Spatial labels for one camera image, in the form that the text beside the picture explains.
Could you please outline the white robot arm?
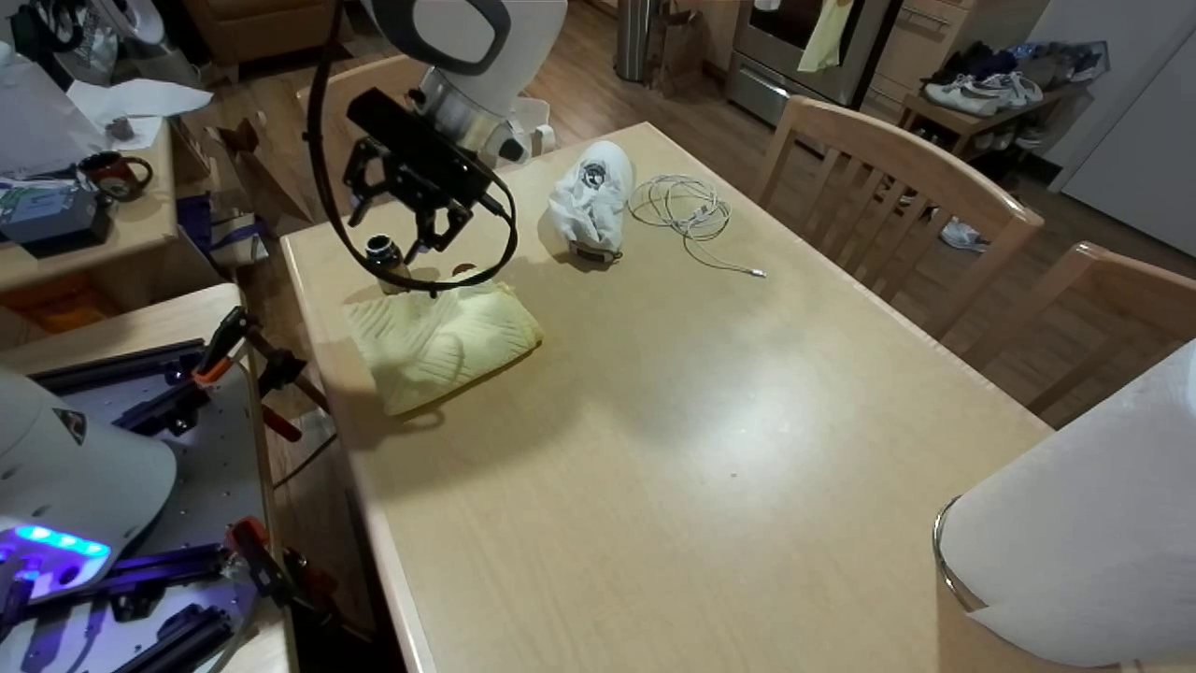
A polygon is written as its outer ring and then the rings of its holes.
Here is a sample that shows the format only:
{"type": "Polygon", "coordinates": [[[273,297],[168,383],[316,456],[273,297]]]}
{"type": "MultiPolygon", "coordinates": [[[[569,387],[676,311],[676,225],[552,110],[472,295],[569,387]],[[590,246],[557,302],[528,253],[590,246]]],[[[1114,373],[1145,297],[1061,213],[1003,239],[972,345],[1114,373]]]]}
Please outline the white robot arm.
{"type": "Polygon", "coordinates": [[[487,206],[508,229],[514,206],[498,203],[503,189],[492,163],[512,150],[512,104],[547,64],[569,0],[362,0],[372,27],[425,79],[406,100],[370,84],[349,104],[362,129],[345,185],[355,195],[352,220],[378,195],[393,195],[416,213],[416,246],[443,251],[487,206]]]}

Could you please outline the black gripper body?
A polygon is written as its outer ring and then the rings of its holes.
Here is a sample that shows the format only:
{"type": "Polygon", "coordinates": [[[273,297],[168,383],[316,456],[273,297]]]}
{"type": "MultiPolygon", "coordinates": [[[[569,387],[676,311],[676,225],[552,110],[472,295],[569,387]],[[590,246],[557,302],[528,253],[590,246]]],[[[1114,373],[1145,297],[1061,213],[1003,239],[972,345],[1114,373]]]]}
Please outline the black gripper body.
{"type": "Polygon", "coordinates": [[[481,163],[443,143],[357,139],[345,163],[345,185],[355,198],[349,225],[357,225],[378,195],[393,195],[416,213],[416,251],[443,251],[481,198],[481,163]]]}

